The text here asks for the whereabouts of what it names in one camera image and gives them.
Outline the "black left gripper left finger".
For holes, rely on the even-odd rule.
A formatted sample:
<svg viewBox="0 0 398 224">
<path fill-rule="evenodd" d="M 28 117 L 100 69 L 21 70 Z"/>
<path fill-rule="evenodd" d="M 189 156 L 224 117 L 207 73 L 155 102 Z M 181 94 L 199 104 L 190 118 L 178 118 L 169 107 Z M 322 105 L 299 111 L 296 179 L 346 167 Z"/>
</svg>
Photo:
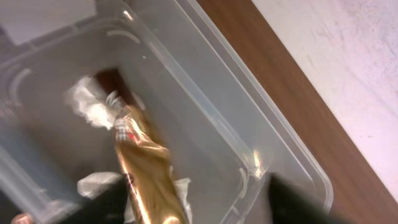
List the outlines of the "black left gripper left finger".
<svg viewBox="0 0 398 224">
<path fill-rule="evenodd" d="M 126 175 L 118 177 L 109 187 L 100 188 L 94 199 L 86 199 L 83 206 L 59 218 L 56 224 L 124 224 L 136 223 L 125 215 L 127 208 Z"/>
</svg>

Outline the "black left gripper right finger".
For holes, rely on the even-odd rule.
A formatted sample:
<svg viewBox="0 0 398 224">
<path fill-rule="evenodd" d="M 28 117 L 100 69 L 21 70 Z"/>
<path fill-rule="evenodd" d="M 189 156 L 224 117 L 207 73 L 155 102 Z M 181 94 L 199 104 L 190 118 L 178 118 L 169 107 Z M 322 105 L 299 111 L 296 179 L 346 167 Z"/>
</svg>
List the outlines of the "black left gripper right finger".
<svg viewBox="0 0 398 224">
<path fill-rule="evenodd" d="M 318 208 L 275 173 L 270 176 L 267 196 L 274 224 L 348 224 Z"/>
</svg>

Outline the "gold foil wrapper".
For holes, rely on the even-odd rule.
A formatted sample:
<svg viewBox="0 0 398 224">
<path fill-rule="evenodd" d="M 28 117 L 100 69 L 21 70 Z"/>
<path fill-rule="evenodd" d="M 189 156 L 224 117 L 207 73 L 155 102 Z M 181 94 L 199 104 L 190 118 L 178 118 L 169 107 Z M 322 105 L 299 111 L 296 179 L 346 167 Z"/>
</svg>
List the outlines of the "gold foil wrapper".
<svg viewBox="0 0 398 224">
<path fill-rule="evenodd" d="M 115 113 L 115 150 L 136 223 L 188 223 L 170 175 L 170 152 L 156 129 L 143 111 L 127 104 L 118 91 L 112 91 L 106 103 Z"/>
</svg>

